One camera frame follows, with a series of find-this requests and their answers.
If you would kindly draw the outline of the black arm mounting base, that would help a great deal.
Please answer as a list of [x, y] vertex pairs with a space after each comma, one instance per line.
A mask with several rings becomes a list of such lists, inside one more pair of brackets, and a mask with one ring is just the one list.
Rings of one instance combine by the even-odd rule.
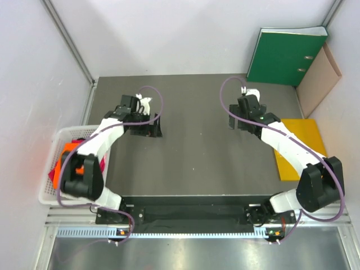
[[134, 232], [235, 233], [254, 225], [284, 228], [295, 213], [266, 214], [268, 195], [124, 196], [123, 211], [134, 221]]

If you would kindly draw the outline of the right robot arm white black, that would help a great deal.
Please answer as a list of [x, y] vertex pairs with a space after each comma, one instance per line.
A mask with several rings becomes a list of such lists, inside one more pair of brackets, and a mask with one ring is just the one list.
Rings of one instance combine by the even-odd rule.
[[305, 210], [313, 213], [344, 198], [341, 161], [312, 150], [291, 133], [280, 118], [267, 112], [259, 102], [257, 89], [241, 87], [241, 96], [229, 107], [229, 126], [247, 131], [276, 150], [299, 176], [295, 189], [280, 192], [264, 203], [266, 221], [278, 221], [284, 212]]

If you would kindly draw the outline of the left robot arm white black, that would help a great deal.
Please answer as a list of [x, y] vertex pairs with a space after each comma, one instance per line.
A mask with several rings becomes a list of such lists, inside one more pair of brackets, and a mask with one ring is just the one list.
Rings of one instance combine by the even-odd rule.
[[108, 216], [115, 223], [126, 220], [128, 213], [123, 199], [106, 187], [100, 163], [127, 131], [134, 136], [162, 137], [159, 114], [150, 118], [151, 100], [141, 94], [123, 95], [120, 104], [103, 117], [89, 138], [61, 155], [60, 172], [55, 181], [59, 197], [108, 208]]

